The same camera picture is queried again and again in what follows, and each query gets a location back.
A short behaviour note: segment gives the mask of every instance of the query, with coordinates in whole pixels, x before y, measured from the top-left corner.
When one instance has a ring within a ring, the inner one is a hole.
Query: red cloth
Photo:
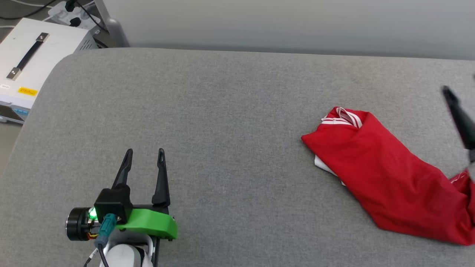
[[[467,171],[447,179],[369,112],[335,107],[322,120],[315,132],[302,136],[303,142],[345,183],[379,228],[466,246],[475,243],[475,185]]]

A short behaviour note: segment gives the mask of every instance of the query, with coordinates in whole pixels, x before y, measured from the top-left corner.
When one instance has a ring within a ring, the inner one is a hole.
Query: white stripe
[[[361,126],[363,126],[363,123],[361,123],[360,117],[358,117],[358,115],[356,115],[355,113],[349,112],[349,111],[347,111],[346,113],[356,119],[356,123],[358,124],[358,128],[361,128]]]
[[[322,121],[340,121],[340,122],[348,122],[345,119],[340,119],[340,118],[323,118]]]
[[[338,112],[338,115],[340,116],[340,118],[343,118],[343,119],[346,119],[348,122],[351,122],[353,124],[353,126],[356,127],[356,121],[353,117],[351,117],[350,115],[348,115],[348,113],[346,112],[346,110],[342,107],[338,107],[336,109],[336,111]]]
[[[354,126],[351,123],[348,122],[340,122],[340,121],[322,121],[321,124],[343,124],[343,125],[349,125],[349,126]]]

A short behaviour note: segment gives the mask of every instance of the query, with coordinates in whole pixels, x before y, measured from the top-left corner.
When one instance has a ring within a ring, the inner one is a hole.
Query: black cable
[[[157,238],[157,241],[155,242],[155,257],[153,257],[153,267],[158,267],[158,254],[159,254],[159,249],[160,248],[160,239]]]
[[[89,262],[91,262],[91,258],[87,258],[87,261],[86,261],[86,263],[84,263],[84,266],[83,266],[83,267],[87,267],[87,264],[88,264]]]
[[[80,6],[80,7],[84,10],[84,12],[92,19],[92,21],[93,21],[99,28],[101,28],[103,31],[109,33],[108,30],[106,30],[104,27],[102,27],[101,25],[99,25],[99,23],[97,23],[97,21],[91,16],[91,13],[89,13],[89,12],[83,7],[83,5],[81,5],[77,0],[74,0],[74,1],[76,2],[76,4],[77,4],[78,6]]]
[[[33,15],[35,15],[36,13],[42,11],[43,9],[45,9],[46,7],[48,7],[48,6],[49,6],[51,3],[53,3],[54,1],[56,1],[56,0],[50,1],[48,4],[46,4],[46,5],[42,6],[42,7],[40,7],[40,8],[37,9],[36,11],[33,11],[33,12],[31,12],[30,14],[27,14],[27,15],[25,15],[25,16],[23,16],[23,17],[18,17],[18,18],[4,18],[4,17],[0,17],[0,19],[4,19],[4,20],[16,20],[16,19],[27,18],[27,17],[29,17],[29,16],[33,16]]]
[[[104,48],[109,48],[107,45],[105,45],[103,42],[97,40],[96,38],[94,38],[94,41],[95,41],[96,43],[98,43],[99,45],[101,45],[102,47],[104,47]]]
[[[104,264],[104,267],[109,267],[109,264],[107,263],[107,260],[105,259],[104,255],[104,248],[102,247],[101,244],[97,245],[97,249],[99,250],[99,255],[101,256],[102,263]]]

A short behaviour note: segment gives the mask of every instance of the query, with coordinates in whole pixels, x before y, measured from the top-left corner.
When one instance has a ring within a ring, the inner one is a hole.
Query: power strip
[[[48,10],[48,15],[51,16],[51,19],[58,24],[69,26],[71,25],[71,20],[74,18],[79,18],[81,23],[77,28],[87,29],[89,32],[94,34],[99,34],[101,31],[99,27],[92,21],[92,19],[87,15],[84,10],[80,7],[75,7],[72,12],[66,10],[66,1],[59,2],[53,8]],[[91,15],[97,23],[101,23],[101,19]]]

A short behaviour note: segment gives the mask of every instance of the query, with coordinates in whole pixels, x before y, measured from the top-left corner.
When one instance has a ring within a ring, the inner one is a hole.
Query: gray table surface
[[[474,266],[475,247],[378,229],[300,136],[336,105],[374,113],[454,175],[467,158],[440,94],[475,104],[475,62],[117,48],[53,70],[0,179],[0,266],[82,266],[64,222],[110,187],[128,148],[149,203],[166,151],[179,238],[161,266]],[[96,266],[95,258],[91,266]]]

